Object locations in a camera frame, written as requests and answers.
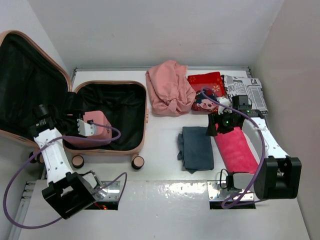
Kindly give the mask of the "blue-grey cloth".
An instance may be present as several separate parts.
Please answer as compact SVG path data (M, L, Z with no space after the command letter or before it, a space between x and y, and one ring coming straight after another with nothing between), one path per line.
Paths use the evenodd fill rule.
M178 134L177 159L190 174L197 171L210 171L215 167L211 138L206 135L207 128L184 126Z

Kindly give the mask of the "magenta towel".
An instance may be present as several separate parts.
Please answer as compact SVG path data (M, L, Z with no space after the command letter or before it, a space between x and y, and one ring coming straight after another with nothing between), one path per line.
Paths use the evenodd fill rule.
M229 173L254 174L256 172L258 163L239 127L225 134L218 133L214 140Z

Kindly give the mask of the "pink jewelry box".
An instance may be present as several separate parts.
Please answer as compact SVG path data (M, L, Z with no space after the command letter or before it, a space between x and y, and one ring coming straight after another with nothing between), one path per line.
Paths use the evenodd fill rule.
M108 145L110 141L107 139L112 138L112 130L105 127L111 126L110 122L107 120L104 113L100 110L96 111L87 111L81 117L81 120L89 124L93 124L97 128L96 135L93 136L82 136L82 135L72 135L76 138L69 138L66 141L71 144L74 148L78 149L87 149L87 148L96 148L103 145Z

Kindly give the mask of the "red cartoon print cloth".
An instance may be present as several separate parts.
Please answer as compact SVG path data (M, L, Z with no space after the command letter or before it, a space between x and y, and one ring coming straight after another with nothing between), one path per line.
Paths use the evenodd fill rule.
M224 97L226 92L220 72L189 75L187 80L191 87L196 91L196 96L191 109L198 112L216 113L219 106L206 99L202 95L201 89L203 87L209 88L205 89L204 93L211 98L215 96Z

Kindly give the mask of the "newspaper print cloth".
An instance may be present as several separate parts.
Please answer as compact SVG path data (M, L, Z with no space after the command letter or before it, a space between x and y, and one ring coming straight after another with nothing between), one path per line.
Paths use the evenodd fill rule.
M254 110L259 110L264 115L268 114L262 84L258 78L222 75L221 79L226 95L230 100L237 95L247 95Z

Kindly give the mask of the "pink cartoon print shirt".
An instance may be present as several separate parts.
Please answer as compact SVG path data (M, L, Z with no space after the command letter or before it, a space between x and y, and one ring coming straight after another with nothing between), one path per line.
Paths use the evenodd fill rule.
M145 74L152 112L162 116L187 114L194 103L196 91L187 80L187 73L173 72Z

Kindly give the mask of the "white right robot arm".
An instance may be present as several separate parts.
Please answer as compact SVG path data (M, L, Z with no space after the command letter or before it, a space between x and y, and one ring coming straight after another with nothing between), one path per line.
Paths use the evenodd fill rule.
M208 115L206 135L214 137L226 167L226 201L239 202L250 192L261 201L295 199L302 163L280 147L248 96L204 98L218 106Z

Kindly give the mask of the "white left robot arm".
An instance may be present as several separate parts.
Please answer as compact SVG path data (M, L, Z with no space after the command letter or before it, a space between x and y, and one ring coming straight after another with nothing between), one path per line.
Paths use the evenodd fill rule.
M45 201L63 218L68 219L97 201L100 186L93 171L79 174L68 161L63 135L48 105L32 110L35 123L29 128L41 150L47 173L47 188L42 190Z

